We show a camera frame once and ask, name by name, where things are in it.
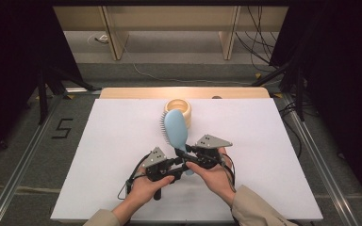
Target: light blue hairbrush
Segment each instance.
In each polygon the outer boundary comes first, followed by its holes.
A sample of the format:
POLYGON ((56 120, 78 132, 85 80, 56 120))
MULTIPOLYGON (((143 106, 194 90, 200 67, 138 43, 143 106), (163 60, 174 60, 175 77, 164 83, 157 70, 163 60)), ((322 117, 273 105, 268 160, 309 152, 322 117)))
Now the light blue hairbrush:
MULTIPOLYGON (((187 152, 186 142, 188 139, 188 129, 185 125, 185 119, 180 110, 173 109, 164 112, 161 118, 161 132, 167 143, 175 149, 187 152)), ((192 175, 192 170, 186 171, 187 175, 192 175)))

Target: hand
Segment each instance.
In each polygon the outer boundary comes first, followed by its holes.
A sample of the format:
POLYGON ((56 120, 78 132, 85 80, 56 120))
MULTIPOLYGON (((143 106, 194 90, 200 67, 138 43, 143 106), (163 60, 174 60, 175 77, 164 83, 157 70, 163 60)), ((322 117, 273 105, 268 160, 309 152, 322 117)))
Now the hand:
MULTIPOLYGON (((145 168, 140 167, 138 172, 145 173, 145 168)), ((124 225, 137 210, 154 197, 155 192, 173 180, 174 176, 167 176, 156 182, 150 181, 146 176, 135 179, 131 192, 122 203, 112 210, 113 214, 120 221, 120 224, 124 225)))
MULTIPOLYGON (((226 154, 225 148, 219 148, 220 154, 226 154)), ((224 157, 225 164, 231 168, 231 161, 226 156, 224 157)), ((232 206, 232 202, 234 200, 235 193, 232 190, 227 174, 228 172, 225 172, 224 168, 220 165, 216 165, 212 169, 204 169, 199 167, 198 165, 187 162, 187 167, 190 168, 192 171, 194 171, 196 174, 202 177, 202 179, 205 181, 207 187, 220 196, 230 207, 232 206)))

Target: brush bristles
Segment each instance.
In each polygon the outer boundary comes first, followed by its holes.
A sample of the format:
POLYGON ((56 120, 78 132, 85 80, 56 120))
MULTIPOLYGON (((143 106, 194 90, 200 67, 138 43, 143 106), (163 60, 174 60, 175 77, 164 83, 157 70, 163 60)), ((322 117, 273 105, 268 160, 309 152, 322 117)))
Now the brush bristles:
POLYGON ((166 143, 170 144, 169 137, 167 136, 167 132, 166 132, 166 127, 164 126, 164 119, 166 118, 166 115, 167 115, 166 111, 163 112, 163 114, 161 115, 161 118, 160 118, 160 130, 161 130, 161 133, 164 136, 164 140, 166 140, 166 143))

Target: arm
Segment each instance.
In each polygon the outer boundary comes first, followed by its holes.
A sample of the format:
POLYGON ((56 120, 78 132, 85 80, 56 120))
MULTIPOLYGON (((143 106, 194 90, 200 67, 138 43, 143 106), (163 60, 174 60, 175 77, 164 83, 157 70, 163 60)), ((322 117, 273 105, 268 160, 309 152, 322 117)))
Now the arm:
POLYGON ((99 210, 85 226, 118 226, 125 225, 144 204, 154 197, 155 192, 168 185, 174 179, 173 176, 167 176, 160 181, 151 182, 146 176, 137 178, 134 181, 131 192, 118 206, 111 212, 108 210, 99 210))
MULTIPOLYGON (((219 153, 226 154, 225 148, 219 148, 219 153)), ((224 159, 226 165, 231 167, 231 161, 226 157, 224 159)), ((207 187, 230 206, 233 216, 240 225, 295 225, 284 219, 248 187, 242 186, 235 193, 221 166, 203 169, 191 162, 187 162, 187 166, 201 176, 207 187)))

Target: person's left hand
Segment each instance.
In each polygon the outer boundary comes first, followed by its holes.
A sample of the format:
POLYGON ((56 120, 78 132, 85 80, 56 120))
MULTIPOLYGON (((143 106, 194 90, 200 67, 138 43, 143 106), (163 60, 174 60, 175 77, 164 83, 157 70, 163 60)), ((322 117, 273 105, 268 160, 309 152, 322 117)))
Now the person's left hand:
MULTIPOLYGON (((145 173, 145 168, 140 167, 138 172, 145 173)), ((121 225, 125 225, 137 210, 154 197, 157 190, 168 185, 173 180, 174 176, 167 176, 156 182, 150 181, 146 176, 135 179, 131 192, 125 197, 124 201, 112 210, 113 214, 121 225)))
MULTIPOLYGON (((137 172, 145 174, 145 168, 140 167, 137 172)), ((163 186, 167 186, 173 180, 174 176, 167 176, 159 181, 152 182, 147 176, 141 176, 135 179, 131 192, 126 199, 135 200, 140 206, 143 206, 154 197, 159 189, 163 186)))

